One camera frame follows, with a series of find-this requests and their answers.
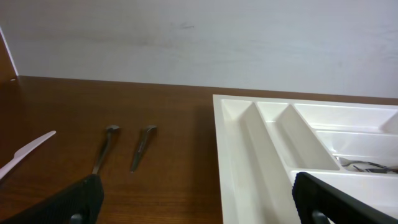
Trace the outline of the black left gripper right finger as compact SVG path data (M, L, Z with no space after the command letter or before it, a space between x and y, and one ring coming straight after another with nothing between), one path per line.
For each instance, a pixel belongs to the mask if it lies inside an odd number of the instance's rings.
M299 172L292 188L300 221L317 223L397 223L397 219L360 202L307 172Z

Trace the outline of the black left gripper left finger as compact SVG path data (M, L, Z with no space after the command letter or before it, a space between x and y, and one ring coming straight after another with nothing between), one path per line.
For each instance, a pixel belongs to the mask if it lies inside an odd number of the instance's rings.
M90 174L1 223L94 224L98 219L103 200L104 190L100 176Z

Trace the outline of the steel fork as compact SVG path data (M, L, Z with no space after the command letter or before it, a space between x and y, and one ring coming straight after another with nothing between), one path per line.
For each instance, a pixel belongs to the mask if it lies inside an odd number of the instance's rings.
M375 173L375 174L397 174L397 169L392 169L392 168L367 168L367 169L362 169L359 168L358 166L353 166L357 171L359 172L370 172L370 173Z
M343 166L343 167L348 167L352 164L367 164L370 166L374 166L374 167L378 167L381 169L385 169L387 168L387 166L384 165L380 165L380 164L376 164L373 162L368 162L368 161L353 161L353 160L349 160L349 159L345 159L343 157L336 157L336 160Z

